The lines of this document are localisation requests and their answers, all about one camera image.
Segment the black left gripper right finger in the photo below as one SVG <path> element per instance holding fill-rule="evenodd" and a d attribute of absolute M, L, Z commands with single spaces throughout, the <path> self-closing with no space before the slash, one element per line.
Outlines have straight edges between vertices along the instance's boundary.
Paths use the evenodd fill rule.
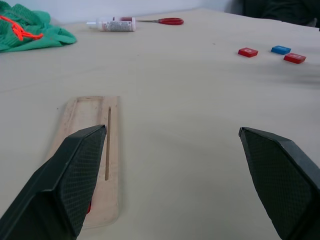
<path fill-rule="evenodd" d="M 281 240 L 320 240 L 320 168 L 292 140 L 238 133 L 255 190 Z"/>

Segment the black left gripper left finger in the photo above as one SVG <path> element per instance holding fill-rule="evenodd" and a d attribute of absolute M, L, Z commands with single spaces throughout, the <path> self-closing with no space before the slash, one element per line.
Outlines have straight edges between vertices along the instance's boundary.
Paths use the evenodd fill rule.
<path fill-rule="evenodd" d="M 66 137 L 0 218 L 0 240 L 76 240 L 97 184 L 107 128 Z"/>

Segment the red letter tile b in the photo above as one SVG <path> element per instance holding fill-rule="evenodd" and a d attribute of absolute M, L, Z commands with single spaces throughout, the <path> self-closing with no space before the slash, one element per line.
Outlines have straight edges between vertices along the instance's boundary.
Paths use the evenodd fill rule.
<path fill-rule="evenodd" d="M 306 57 L 296 53 L 288 53 L 284 56 L 283 59 L 290 63 L 301 64 L 306 60 Z"/>

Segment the red letter tile o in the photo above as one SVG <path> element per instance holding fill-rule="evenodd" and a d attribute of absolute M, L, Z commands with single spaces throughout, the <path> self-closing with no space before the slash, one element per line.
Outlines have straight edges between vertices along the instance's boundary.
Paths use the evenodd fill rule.
<path fill-rule="evenodd" d="M 241 48 L 241 49 L 238 50 L 238 54 L 239 55 L 247 57 L 247 58 L 255 57 L 255 56 L 258 55 L 258 53 L 259 53 L 258 50 L 255 50 L 255 49 L 252 49 L 252 48 L 248 48 L 248 47 Z"/>

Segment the wooden tile rack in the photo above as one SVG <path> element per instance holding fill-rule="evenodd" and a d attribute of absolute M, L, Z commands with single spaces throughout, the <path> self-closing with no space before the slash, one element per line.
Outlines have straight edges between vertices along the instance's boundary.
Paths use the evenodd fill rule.
<path fill-rule="evenodd" d="M 115 222 L 119 215 L 119 129 L 118 97 L 81 96 L 71 98 L 64 109 L 57 133 L 48 151 L 53 156 L 63 140 L 95 125 L 105 125 L 107 134 L 100 161 L 91 207 L 83 228 L 96 228 Z"/>

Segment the blue letter tile t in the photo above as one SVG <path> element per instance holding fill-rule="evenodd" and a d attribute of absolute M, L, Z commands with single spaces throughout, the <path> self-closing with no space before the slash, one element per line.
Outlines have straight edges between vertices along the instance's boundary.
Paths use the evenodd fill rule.
<path fill-rule="evenodd" d="M 271 48 L 271 52 L 272 53 L 276 53 L 276 54 L 280 54 L 280 55 L 287 55 L 291 52 L 291 48 L 289 47 L 284 47 L 281 45 L 276 45 L 274 47 Z"/>

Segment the green cloth bag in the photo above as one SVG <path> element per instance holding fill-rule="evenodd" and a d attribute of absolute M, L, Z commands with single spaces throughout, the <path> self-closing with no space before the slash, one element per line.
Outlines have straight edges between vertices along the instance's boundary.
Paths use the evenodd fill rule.
<path fill-rule="evenodd" d="M 49 13 L 0 0 L 0 53 L 63 47 L 76 41 L 66 29 L 51 24 Z"/>

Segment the black chair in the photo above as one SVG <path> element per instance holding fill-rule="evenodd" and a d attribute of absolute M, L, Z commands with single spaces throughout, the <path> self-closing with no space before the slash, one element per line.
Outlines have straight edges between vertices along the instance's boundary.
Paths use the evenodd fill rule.
<path fill-rule="evenodd" d="M 320 28 L 320 0 L 230 0 L 226 12 Z"/>

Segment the white plastic bottle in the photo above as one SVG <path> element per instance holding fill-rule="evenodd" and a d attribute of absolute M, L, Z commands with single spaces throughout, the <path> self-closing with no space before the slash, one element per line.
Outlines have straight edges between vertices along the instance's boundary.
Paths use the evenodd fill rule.
<path fill-rule="evenodd" d="M 100 32 L 134 32 L 136 19 L 134 17 L 101 17 L 87 22 L 86 25 Z"/>

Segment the red handled scissors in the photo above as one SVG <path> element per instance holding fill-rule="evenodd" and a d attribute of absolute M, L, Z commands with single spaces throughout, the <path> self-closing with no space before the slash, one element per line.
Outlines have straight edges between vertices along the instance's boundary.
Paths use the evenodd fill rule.
<path fill-rule="evenodd" d="M 184 20 L 178 17 L 160 18 L 155 20 L 137 20 L 141 23 L 158 23 L 163 25 L 179 26 L 184 24 Z"/>

